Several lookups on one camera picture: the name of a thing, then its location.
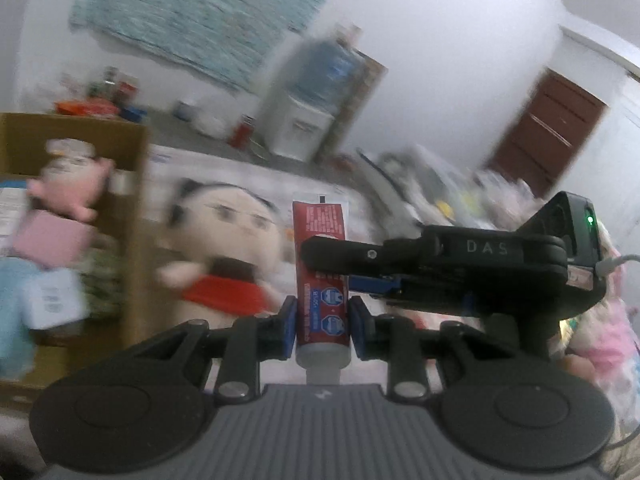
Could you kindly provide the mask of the red toothpaste tube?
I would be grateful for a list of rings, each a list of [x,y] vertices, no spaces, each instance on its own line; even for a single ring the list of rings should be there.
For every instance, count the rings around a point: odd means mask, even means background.
[[[335,386],[352,358],[347,322],[347,278],[311,270],[303,262],[303,242],[316,235],[344,240],[343,208],[339,203],[293,203],[297,285],[295,359],[306,372],[306,383]]]

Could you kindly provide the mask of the black haired plush doll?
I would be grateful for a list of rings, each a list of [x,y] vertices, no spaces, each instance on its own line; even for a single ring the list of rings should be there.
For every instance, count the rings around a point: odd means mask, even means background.
[[[281,294],[269,283],[282,259],[279,211],[231,183],[179,182],[162,235],[178,256],[157,281],[177,295],[172,320],[202,318],[212,327],[242,316],[276,313]]]

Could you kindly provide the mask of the blue white tissue pack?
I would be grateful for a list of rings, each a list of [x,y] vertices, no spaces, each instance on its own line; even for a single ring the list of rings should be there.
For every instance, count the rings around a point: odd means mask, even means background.
[[[89,311],[76,271],[41,272],[23,285],[24,315],[31,330],[50,330],[83,321]]]

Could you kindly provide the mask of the light blue towel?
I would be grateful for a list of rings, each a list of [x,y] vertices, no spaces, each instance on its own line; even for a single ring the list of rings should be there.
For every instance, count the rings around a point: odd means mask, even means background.
[[[1,378],[19,380],[32,370],[36,347],[24,321],[23,289],[41,274],[35,263],[15,257],[1,258]]]

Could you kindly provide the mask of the pink plush doll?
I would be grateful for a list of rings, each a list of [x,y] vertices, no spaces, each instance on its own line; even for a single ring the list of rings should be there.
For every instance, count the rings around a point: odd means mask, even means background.
[[[47,141],[46,152],[53,158],[37,179],[27,180],[28,194],[54,214],[93,222],[98,213],[92,206],[106,190],[114,160],[94,157],[92,144],[71,138]]]

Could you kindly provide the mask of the brown cardboard box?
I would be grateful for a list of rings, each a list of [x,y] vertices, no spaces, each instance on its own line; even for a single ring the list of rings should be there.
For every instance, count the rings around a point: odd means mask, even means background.
[[[52,139],[77,139],[94,146],[100,157],[114,160],[128,174],[125,191],[107,192],[96,204],[94,225],[101,234],[118,240],[124,253],[125,298],[116,318],[85,322],[75,337],[38,336],[35,366],[21,380],[1,383],[1,402],[32,403],[40,390],[83,367],[99,362],[141,338],[139,318],[142,293],[141,214],[145,159],[150,133],[145,126],[122,119],[73,117],[55,114],[1,115],[1,175],[35,177],[51,159],[44,144]]]

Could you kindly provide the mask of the brown wooden door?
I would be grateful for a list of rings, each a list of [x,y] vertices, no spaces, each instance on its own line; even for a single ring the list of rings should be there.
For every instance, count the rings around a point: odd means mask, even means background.
[[[591,136],[605,102],[554,70],[547,70],[514,126],[486,167],[504,178],[523,180],[544,197]]]

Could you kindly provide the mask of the white water dispenser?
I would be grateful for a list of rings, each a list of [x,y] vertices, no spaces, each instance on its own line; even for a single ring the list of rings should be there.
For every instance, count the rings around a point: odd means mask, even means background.
[[[314,100],[288,81],[258,128],[269,153],[310,162],[329,132],[336,107]]]

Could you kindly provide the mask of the blue water jug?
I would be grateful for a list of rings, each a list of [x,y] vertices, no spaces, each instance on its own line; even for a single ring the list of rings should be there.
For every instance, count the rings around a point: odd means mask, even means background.
[[[336,26],[311,44],[291,86],[292,97],[335,116],[362,62],[355,50],[361,34],[356,25]]]

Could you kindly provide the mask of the red thermos bottle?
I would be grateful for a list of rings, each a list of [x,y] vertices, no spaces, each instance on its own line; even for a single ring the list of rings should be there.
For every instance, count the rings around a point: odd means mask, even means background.
[[[244,150],[254,132],[254,118],[243,115],[230,136],[228,143],[232,148]]]

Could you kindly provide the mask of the white plastic bag near dispenser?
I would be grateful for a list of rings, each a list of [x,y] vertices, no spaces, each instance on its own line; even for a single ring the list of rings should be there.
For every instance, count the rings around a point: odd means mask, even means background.
[[[224,140],[230,132],[230,110],[227,107],[203,107],[194,116],[193,129],[208,138]]]

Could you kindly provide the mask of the blue object on floor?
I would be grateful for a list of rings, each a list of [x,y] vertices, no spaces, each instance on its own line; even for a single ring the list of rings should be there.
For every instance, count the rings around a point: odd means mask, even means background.
[[[122,107],[119,111],[119,117],[126,122],[133,122],[134,124],[141,124],[148,112],[146,110],[142,110],[142,108],[137,108],[135,106],[126,106]]]

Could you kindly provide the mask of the red drink carton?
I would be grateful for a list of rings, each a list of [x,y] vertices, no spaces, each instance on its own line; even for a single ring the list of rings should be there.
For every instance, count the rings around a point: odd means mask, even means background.
[[[112,95],[112,102],[117,107],[126,107],[134,99],[138,92],[138,85],[134,80],[121,79]]]

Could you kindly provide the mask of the red snack bag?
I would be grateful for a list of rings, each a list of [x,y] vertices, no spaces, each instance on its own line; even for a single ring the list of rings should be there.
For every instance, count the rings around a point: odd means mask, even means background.
[[[80,117],[117,117],[120,110],[112,102],[102,99],[58,101],[54,103],[56,114]]]

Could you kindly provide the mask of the teal floral wall cloth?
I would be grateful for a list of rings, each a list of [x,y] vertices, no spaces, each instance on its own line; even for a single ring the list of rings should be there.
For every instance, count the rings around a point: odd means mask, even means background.
[[[91,28],[246,90],[284,32],[326,0],[75,0],[70,26]]]

